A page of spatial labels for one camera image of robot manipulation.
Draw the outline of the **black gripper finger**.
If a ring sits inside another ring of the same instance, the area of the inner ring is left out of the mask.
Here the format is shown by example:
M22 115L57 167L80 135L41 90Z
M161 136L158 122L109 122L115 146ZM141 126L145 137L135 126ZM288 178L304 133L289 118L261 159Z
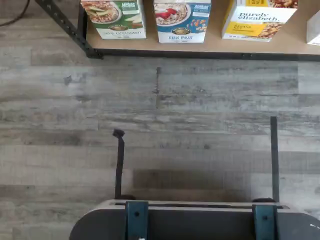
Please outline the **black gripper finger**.
M125 132L121 129L114 129L112 135L118 140L114 198L117 200L135 200L136 198L133 195L122 194L122 175L125 153L125 142L123 140L123 137L125 135Z
M253 203L279 203L280 202L280 173L279 173L279 148L278 148L278 119L270 117L270 144L271 144L271 178L272 198L263 197L253 199Z

